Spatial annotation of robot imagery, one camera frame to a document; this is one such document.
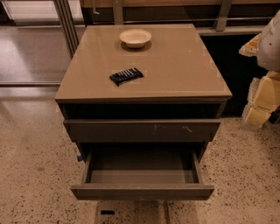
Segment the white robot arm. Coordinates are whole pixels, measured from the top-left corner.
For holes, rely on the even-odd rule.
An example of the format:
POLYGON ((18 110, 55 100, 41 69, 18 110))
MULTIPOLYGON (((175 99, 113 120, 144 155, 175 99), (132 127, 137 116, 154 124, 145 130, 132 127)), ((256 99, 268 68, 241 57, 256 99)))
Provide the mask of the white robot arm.
POLYGON ((248 103, 242 112, 242 126, 258 130, 266 122, 280 122, 280 11, 263 31, 243 45, 239 54, 256 56, 257 65, 268 72, 254 78, 248 90, 248 103))

